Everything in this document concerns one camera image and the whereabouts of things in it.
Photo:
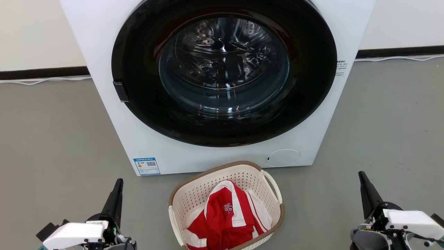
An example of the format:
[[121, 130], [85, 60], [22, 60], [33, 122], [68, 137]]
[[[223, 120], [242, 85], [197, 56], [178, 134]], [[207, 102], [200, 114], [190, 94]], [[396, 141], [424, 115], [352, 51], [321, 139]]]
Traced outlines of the small printed text label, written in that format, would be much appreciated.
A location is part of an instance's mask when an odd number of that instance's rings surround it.
[[346, 60], [338, 60], [336, 64], [335, 76], [345, 76], [349, 69], [350, 63]]

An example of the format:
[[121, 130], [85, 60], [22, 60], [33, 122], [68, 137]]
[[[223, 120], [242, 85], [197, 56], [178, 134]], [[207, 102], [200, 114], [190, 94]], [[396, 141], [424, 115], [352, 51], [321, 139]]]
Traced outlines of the red and white shirt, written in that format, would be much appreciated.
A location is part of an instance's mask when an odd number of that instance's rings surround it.
[[241, 190], [231, 180], [217, 184], [203, 211], [183, 230], [190, 250], [228, 250], [272, 228], [272, 218], [252, 190]]

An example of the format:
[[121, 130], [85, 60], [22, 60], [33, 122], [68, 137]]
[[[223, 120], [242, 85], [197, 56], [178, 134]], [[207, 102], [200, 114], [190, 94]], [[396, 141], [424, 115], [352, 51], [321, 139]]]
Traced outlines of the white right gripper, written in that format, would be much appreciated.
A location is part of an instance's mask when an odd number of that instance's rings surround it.
[[364, 218], [373, 231], [422, 240], [444, 240], [444, 228], [420, 210], [403, 210], [384, 202], [364, 171], [358, 173]]

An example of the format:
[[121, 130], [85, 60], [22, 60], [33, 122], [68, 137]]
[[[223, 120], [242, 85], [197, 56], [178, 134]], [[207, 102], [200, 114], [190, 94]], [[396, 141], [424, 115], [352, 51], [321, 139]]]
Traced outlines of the round black glass washer door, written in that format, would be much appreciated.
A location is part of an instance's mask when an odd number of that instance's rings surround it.
[[235, 147], [288, 132], [333, 85], [339, 42], [308, 0], [144, 0], [112, 76], [127, 108], [188, 144]]

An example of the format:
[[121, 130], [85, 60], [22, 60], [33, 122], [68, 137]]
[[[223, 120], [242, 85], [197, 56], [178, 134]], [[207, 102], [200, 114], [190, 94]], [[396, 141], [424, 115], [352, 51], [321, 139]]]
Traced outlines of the blue energy label sticker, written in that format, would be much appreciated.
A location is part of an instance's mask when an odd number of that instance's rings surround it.
[[157, 165], [156, 158], [135, 158], [136, 174], [138, 176], [160, 175], [160, 169]]

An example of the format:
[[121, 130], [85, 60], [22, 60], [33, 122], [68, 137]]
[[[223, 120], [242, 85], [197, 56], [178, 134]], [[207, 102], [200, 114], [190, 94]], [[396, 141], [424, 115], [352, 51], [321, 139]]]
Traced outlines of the cream perforated laundry basket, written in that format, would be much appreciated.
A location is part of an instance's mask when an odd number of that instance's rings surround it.
[[282, 225], [284, 204], [273, 177], [255, 163], [237, 161], [202, 172], [178, 185], [171, 193], [169, 217], [181, 250], [190, 250], [185, 243], [183, 230], [203, 211], [213, 188], [224, 180], [231, 180], [241, 190], [252, 190], [272, 218], [272, 228], [268, 232], [228, 250], [253, 250], [265, 243]]

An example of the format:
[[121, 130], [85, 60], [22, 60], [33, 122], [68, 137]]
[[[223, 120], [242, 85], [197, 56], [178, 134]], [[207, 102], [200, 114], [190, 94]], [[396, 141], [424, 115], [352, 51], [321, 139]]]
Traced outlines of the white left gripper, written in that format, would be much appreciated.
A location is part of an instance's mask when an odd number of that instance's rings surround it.
[[85, 250], [108, 250], [119, 245], [123, 184], [122, 178], [116, 180], [101, 213], [84, 223], [59, 226], [43, 241], [43, 246], [48, 250], [65, 250], [74, 246]]

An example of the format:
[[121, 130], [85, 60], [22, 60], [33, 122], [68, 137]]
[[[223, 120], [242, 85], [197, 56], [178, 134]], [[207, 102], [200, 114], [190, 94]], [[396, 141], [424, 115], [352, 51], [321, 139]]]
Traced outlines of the black baseboard strip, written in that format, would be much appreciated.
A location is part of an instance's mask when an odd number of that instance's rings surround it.
[[[408, 57], [428, 56], [428, 55], [441, 55], [441, 54], [444, 54], [444, 45], [359, 50], [356, 55], [356, 59], [383, 58], [383, 57], [396, 57], [396, 56], [408, 56]], [[83, 76], [83, 75], [89, 75], [89, 70], [86, 66], [43, 68], [43, 69], [0, 72], [0, 81], [24, 80], [32, 78], [71, 77], [71, 76]]]

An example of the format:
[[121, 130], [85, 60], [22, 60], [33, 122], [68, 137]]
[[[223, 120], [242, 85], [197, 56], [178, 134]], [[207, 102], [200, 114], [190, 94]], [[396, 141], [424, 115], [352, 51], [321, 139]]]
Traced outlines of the round white filter cover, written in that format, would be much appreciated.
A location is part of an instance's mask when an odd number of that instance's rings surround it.
[[295, 166], [300, 159], [301, 154], [294, 149], [280, 149], [270, 153], [265, 162], [272, 167]]

